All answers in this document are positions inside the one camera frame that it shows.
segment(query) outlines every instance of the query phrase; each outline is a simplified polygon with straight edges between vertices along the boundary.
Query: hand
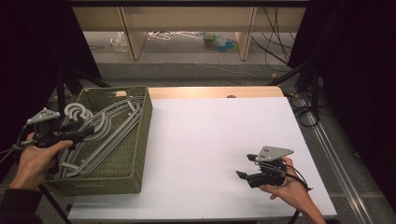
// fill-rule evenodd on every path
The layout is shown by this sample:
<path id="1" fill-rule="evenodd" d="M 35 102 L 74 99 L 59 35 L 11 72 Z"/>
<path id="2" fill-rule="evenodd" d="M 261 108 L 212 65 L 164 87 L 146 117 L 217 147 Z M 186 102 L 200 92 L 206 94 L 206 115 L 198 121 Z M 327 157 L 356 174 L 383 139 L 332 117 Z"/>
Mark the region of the hand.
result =
<path id="1" fill-rule="evenodd" d="M 283 157 L 282 161 L 286 163 L 286 172 L 290 175 L 297 176 L 296 172 L 291 168 L 293 162 L 288 157 Z M 261 185 L 262 191 L 271 193 L 271 200 L 279 197 L 285 203 L 295 207 L 300 211 L 308 223 L 325 223 L 322 214 L 315 206 L 305 187 L 297 180 L 286 177 L 281 186 Z"/>
<path id="2" fill-rule="evenodd" d="M 32 140 L 33 135 L 30 133 L 26 140 Z M 37 189 L 45 180 L 48 169 L 55 163 L 52 158 L 72 145 L 72 141 L 61 141 L 48 148 L 27 146 L 21 154 L 18 172 L 9 187 L 11 189 Z"/>

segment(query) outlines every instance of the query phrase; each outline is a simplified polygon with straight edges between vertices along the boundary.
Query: cable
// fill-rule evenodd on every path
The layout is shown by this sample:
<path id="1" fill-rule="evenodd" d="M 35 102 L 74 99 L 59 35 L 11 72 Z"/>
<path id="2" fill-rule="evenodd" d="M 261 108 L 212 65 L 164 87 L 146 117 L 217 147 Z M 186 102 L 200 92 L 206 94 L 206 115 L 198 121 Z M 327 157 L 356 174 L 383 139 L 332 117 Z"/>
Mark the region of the cable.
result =
<path id="1" fill-rule="evenodd" d="M 305 178 L 301 175 L 301 173 L 300 173 L 297 169 L 295 169 L 294 167 L 292 167 L 292 166 L 290 166 L 290 165 L 286 165 L 286 166 L 287 166 L 287 167 L 290 167 L 291 169 L 293 169 L 301 178 L 299 178 L 298 176 L 295 176 L 295 175 L 290 175 L 290 174 L 288 174 L 288 173 L 285 173 L 285 176 L 290 177 L 290 178 L 295 179 L 295 180 L 297 180 L 298 182 L 300 182 L 300 183 L 304 186 L 304 188 L 306 189 L 306 191 L 311 190 L 311 188 L 309 188 L 308 185 L 306 184 Z M 297 220 L 297 217 L 298 217 L 299 215 L 300 215 L 300 211 L 298 211 L 298 210 L 296 209 L 296 211 L 294 212 L 294 215 L 292 216 L 292 218 L 290 219 L 290 221 L 288 222 L 288 224 L 293 224 L 293 223 Z"/>
<path id="2" fill-rule="evenodd" d="M 267 39 L 268 41 L 270 41 L 270 42 L 273 43 L 273 44 L 276 44 L 276 45 L 279 45 L 279 46 L 283 46 L 284 48 L 287 48 L 287 49 L 291 49 L 291 47 L 289 47 L 289 46 L 286 46 L 286 45 L 283 45 L 283 44 L 280 44 L 280 43 L 276 43 L 276 42 L 274 42 L 273 40 L 270 40 L 270 39 L 264 34 L 264 32 L 262 32 L 262 36 L 264 36 L 265 39 Z"/>
<path id="3" fill-rule="evenodd" d="M 271 33 L 271 36 L 270 36 L 270 41 L 271 41 L 271 39 L 272 39 L 272 35 L 275 34 L 275 36 L 277 37 L 277 40 L 278 40 L 279 43 L 280 43 L 280 46 L 281 46 L 283 55 L 285 56 L 285 59 L 288 60 L 290 56 L 289 56 L 289 54 L 286 52 L 285 48 L 283 47 L 282 40 L 281 40 L 280 34 L 279 34 L 279 27 L 278 27 L 278 25 L 277 25 L 277 12 L 278 12 L 278 7 L 275 7 L 275 8 L 274 8 L 274 10 L 275 10 L 275 20 L 274 20 L 274 24 L 272 24 L 271 19 L 270 19 L 270 17 L 268 16 L 268 13 L 267 13 L 265 7 L 264 7 L 263 9 L 264 9 L 265 16 L 267 17 L 267 20 L 270 22 L 270 25 L 271 25 L 271 28 L 272 28 L 272 33 Z"/>
<path id="4" fill-rule="evenodd" d="M 18 145 L 18 146 L 19 146 L 20 143 L 21 143 L 21 138 L 22 138 L 23 133 L 24 133 L 25 130 L 26 130 L 26 127 L 27 127 L 27 124 L 23 125 L 23 127 L 22 127 L 22 129 L 21 129 L 21 131 L 20 131 L 20 135 L 18 135 L 18 139 L 17 139 L 17 145 Z"/>
<path id="5" fill-rule="evenodd" d="M 296 100 L 303 100 L 304 104 L 302 106 L 297 106 L 294 103 Z M 297 115 L 295 115 L 295 118 L 297 118 L 297 120 L 300 122 L 301 125 L 303 125 L 304 127 L 307 127 L 307 128 L 312 128 L 318 124 L 319 117 L 315 113 L 312 113 L 312 108 L 311 108 L 311 106 L 309 106 L 309 103 L 305 98 L 301 98 L 301 97 L 290 98 L 289 102 L 290 102 L 290 105 L 293 107 L 293 109 L 292 109 L 293 113 L 294 114 L 298 113 Z M 303 117 L 307 113 L 312 113 L 314 115 L 314 117 L 315 117 L 314 124 L 307 124 L 307 123 L 303 122 Z"/>
<path id="6" fill-rule="evenodd" d="M 260 45 L 260 44 L 254 39 L 253 36 L 251 37 L 251 39 L 259 46 L 260 49 L 263 49 L 266 53 L 271 54 L 273 57 L 275 57 L 275 58 L 277 58 L 278 60 L 280 60 L 283 64 L 288 64 L 288 62 L 284 61 L 283 59 L 281 59 L 281 58 L 279 58 L 278 56 L 276 56 L 273 52 L 269 51 L 269 50 L 268 50 L 268 47 L 267 47 L 267 49 L 265 49 L 262 45 Z"/>
<path id="7" fill-rule="evenodd" d="M 242 74 L 242 75 L 247 75 L 247 76 L 250 76 L 250 77 L 257 77 L 257 76 L 251 75 L 249 73 L 229 71 L 229 70 L 226 70 L 226 69 L 223 69 L 223 68 L 220 68 L 220 67 L 202 65 L 202 64 L 198 64 L 198 63 L 194 63 L 194 64 L 197 65 L 197 66 L 200 66 L 200 67 L 219 69 L 220 71 L 223 71 L 223 72 L 234 73 L 234 74 Z"/>
<path id="8" fill-rule="evenodd" d="M 0 164 L 3 163 L 3 161 L 5 161 L 11 155 L 11 153 L 13 153 L 13 152 L 14 152 L 14 148 L 10 148 L 10 149 L 7 149 L 7 150 L 4 150 L 4 151 L 0 152 L 0 154 L 7 153 L 6 156 L 4 156 L 0 160 Z"/>
<path id="9" fill-rule="evenodd" d="M 291 38 L 293 39 L 293 40 L 296 40 L 296 38 L 291 34 L 291 33 L 289 33 L 290 34 L 290 36 L 291 36 Z"/>

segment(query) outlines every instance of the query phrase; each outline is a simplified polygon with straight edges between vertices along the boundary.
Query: black curtain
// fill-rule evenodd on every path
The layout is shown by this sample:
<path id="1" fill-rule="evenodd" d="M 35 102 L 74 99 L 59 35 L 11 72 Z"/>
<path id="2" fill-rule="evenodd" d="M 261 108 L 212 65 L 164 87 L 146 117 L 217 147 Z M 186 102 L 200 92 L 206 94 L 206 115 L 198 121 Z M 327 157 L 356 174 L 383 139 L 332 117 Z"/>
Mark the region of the black curtain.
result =
<path id="1" fill-rule="evenodd" d="M 319 64 L 320 76 L 332 110 L 396 212 L 396 8 L 390 1 L 345 2 L 337 37 L 322 51 L 327 60 Z M 304 27 L 323 23 L 317 15 L 307 11 Z M 308 35 L 300 32 L 297 37 Z M 296 38 L 295 50 L 303 52 L 292 53 L 290 59 L 300 58 L 290 65 L 304 60 L 312 46 Z"/>
<path id="2" fill-rule="evenodd" d="M 26 120 L 46 106 L 60 69 L 73 66 L 93 77 L 100 74 L 71 7 L 3 0 L 0 21 L 3 151 L 16 143 Z M 12 162 L 0 164 L 0 181 Z"/>

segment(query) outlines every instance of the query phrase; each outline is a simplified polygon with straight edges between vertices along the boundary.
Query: white tabletop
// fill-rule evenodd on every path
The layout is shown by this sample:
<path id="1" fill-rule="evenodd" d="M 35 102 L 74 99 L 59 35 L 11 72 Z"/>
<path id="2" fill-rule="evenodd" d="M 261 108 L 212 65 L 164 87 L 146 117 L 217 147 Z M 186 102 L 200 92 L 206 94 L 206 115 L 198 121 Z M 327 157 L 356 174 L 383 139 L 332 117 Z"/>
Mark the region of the white tabletop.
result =
<path id="1" fill-rule="evenodd" d="M 286 98 L 153 99 L 142 192 L 77 197 L 72 221 L 216 221 L 291 217 L 280 199 L 251 189 L 235 171 L 257 174 L 247 154 L 294 150 L 323 216 L 335 216 Z"/>

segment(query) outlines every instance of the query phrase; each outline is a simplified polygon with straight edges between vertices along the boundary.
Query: wicker basket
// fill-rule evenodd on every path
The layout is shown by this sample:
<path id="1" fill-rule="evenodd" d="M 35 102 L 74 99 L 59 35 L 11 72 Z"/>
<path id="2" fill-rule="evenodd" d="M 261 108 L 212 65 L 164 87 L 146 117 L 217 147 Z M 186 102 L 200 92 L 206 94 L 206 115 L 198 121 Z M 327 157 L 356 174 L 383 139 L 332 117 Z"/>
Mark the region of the wicker basket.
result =
<path id="1" fill-rule="evenodd" d="M 112 152 L 85 178 L 51 179 L 45 186 L 60 196 L 126 194 L 141 191 L 146 145 L 149 135 L 152 104 L 147 87 L 87 88 L 81 91 L 77 102 L 93 114 L 127 96 L 143 96 L 142 115 L 138 124 L 124 137 Z M 111 132 L 117 129 L 127 115 L 112 120 Z M 89 157 L 101 141 L 89 142 L 78 153 L 76 161 Z"/>

